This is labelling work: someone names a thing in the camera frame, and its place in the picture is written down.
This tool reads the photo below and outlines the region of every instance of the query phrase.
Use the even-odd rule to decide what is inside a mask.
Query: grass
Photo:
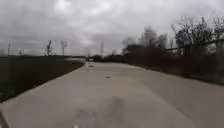
[[[35,88],[56,77],[83,66],[64,57],[5,57],[0,58],[0,102]]]

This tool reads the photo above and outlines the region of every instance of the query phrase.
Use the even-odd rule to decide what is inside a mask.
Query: gray cloud
[[[220,15],[223,7],[222,0],[0,0],[0,47],[38,53],[52,39],[56,50],[68,40],[68,53],[97,53],[101,41],[111,51],[144,26],[169,33],[181,16]]]

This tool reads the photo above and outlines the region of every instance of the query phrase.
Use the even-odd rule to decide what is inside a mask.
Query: road
[[[223,128],[223,101],[219,86],[92,63],[1,109],[10,128]]]

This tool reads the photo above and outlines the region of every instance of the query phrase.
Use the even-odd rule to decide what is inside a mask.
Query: utility pole
[[[24,55],[24,50],[19,49],[19,50],[18,50],[18,53],[19,53],[19,56],[23,56],[23,55]]]
[[[61,49],[62,49],[62,55],[65,56],[65,48],[68,47],[67,41],[61,41]]]
[[[103,57],[103,53],[104,53],[104,42],[102,41],[102,43],[101,43],[101,57]]]
[[[10,51],[11,51],[11,44],[8,46],[8,56],[10,56]]]

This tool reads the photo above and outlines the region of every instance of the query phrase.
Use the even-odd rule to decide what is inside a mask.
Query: sky
[[[171,24],[183,16],[224,16],[223,0],[0,0],[0,50],[44,54],[53,41],[68,41],[67,54],[121,51],[122,40],[138,37],[144,27],[172,33]]]

